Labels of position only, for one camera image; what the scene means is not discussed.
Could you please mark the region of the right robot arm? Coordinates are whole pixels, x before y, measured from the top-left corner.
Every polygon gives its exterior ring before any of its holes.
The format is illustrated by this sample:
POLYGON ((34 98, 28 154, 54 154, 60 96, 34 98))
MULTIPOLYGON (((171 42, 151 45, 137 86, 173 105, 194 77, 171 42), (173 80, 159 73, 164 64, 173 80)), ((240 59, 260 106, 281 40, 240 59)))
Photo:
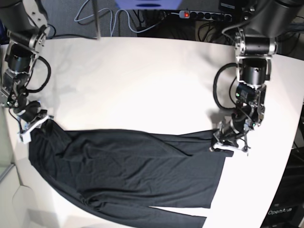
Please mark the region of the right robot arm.
POLYGON ((31 132, 52 119, 39 101, 28 100, 30 93, 38 93, 51 76, 50 64, 41 56, 49 34, 48 15, 39 0, 2 0, 0 21, 7 30, 9 45, 4 56, 7 69, 0 78, 0 104, 14 112, 19 127, 19 140, 31 142, 31 132), (47 67, 47 78, 38 89, 27 89, 34 66, 41 61, 47 67))

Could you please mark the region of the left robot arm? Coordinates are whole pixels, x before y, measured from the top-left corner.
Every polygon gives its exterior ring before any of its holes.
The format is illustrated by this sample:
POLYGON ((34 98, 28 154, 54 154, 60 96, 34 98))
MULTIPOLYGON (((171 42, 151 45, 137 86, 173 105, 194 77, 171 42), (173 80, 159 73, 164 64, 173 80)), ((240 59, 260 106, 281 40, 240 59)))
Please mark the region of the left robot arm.
POLYGON ((256 0, 242 21, 222 30, 221 33, 235 43, 236 61, 222 66, 216 73, 213 98, 220 110, 231 113, 231 119, 219 123, 210 151, 237 149, 238 140, 244 142, 242 151, 248 151, 247 134, 264 119, 265 82, 270 80, 277 37, 286 31, 303 5, 302 0, 256 0), (230 67, 236 68, 238 81, 233 108, 222 106, 217 95, 219 76, 230 67))

